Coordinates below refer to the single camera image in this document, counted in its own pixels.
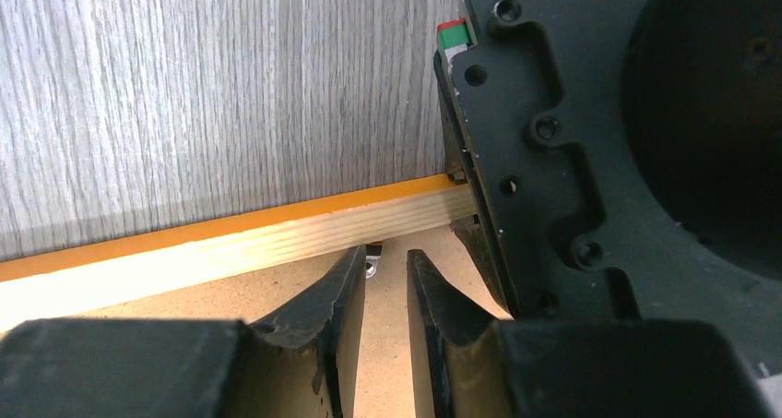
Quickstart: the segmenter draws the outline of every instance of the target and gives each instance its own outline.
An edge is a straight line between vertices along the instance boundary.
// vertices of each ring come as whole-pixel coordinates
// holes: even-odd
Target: wooden edge
[[[300,203],[308,205],[328,199],[328,204],[320,207],[287,206],[297,206],[291,214],[302,215],[291,220],[275,219],[281,216],[279,214],[268,218],[261,216],[262,210],[230,217],[239,224],[236,229],[223,225],[226,219],[198,223],[194,232],[183,231],[194,225],[185,226],[178,229],[187,240],[166,244],[162,240],[171,241],[171,238],[163,235],[162,246],[157,248],[146,244],[149,241],[147,235],[156,233],[139,235],[145,236],[142,247],[145,250],[141,252],[134,252],[139,245],[123,244],[139,236],[110,242],[113,245],[108,246],[108,250],[101,248],[105,243],[80,247],[97,250],[98,257],[107,257],[91,262],[77,259],[84,257],[87,253],[84,250],[74,257],[69,256],[68,251],[47,254],[65,257],[70,259],[68,263],[77,264],[67,269],[62,266],[53,269],[50,262],[53,258],[47,257],[38,263],[42,268],[35,268],[41,271],[28,271],[27,276],[0,282],[0,330],[8,330],[29,319],[74,315],[354,245],[415,233],[475,213],[467,186],[451,185],[449,182],[444,185],[442,176],[424,180],[428,181],[415,180],[418,183],[413,186],[410,185],[412,182],[406,182],[360,191],[369,192],[369,197],[397,196],[383,198],[379,202],[367,202],[368,194],[353,193],[345,201],[330,198],[350,194]],[[351,201],[364,204],[351,207]],[[248,228],[247,223],[252,220],[261,225]],[[222,231],[212,237],[199,236],[203,235],[205,224],[213,225],[215,222]],[[121,253],[112,256],[108,253],[110,251]],[[9,264],[16,266],[18,262],[34,262],[35,258],[43,257],[46,256],[2,263],[0,274]]]

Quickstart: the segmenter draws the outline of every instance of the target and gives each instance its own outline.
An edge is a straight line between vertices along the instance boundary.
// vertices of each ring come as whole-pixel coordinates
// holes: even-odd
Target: gray wood grain surface
[[[0,260],[437,173],[458,0],[0,0]]]

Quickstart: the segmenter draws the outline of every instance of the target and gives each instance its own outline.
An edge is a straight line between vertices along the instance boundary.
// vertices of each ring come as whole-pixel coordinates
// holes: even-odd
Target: plywood edge
[[[247,226],[241,223],[245,220],[240,220],[242,229],[228,229],[207,238],[163,244],[66,269],[31,272],[0,282],[0,330],[8,330],[28,319],[74,315],[415,233],[475,213],[469,189],[444,183],[442,179],[431,177],[428,182],[418,182],[413,187],[408,182],[405,192],[384,186],[386,191],[379,195],[395,197],[380,201],[366,199],[366,195],[358,198],[353,195],[350,201],[365,203],[356,206],[351,206],[348,200],[337,201],[342,204],[338,206],[331,200],[330,204],[320,205],[318,209],[318,200],[313,200],[308,202],[315,203],[309,208],[310,212],[293,212],[303,214],[298,218],[261,222],[249,229],[244,229]],[[0,275],[8,263],[13,262],[0,263]]]

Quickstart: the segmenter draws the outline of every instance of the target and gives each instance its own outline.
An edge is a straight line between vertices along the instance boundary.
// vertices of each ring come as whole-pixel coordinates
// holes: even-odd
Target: orange edge
[[[142,233],[93,245],[82,245],[33,257],[14,259],[0,263],[0,282],[56,272],[107,259],[126,257],[173,245],[244,232],[284,221],[309,218],[456,186],[448,180],[447,175],[440,174],[332,197],[277,206],[271,209],[256,210],[212,221],[187,224],[162,231]]]

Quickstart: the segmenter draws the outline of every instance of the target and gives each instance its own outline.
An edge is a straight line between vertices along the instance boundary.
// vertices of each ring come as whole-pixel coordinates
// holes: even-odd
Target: beige floor
[[[420,248],[451,283],[497,316],[466,251],[447,228],[384,242],[377,274],[367,281],[355,412],[362,417],[415,415],[410,374],[405,255]],[[252,321],[317,280],[339,254],[307,259],[88,313],[105,317],[236,318]],[[764,382],[782,416],[782,378]]]

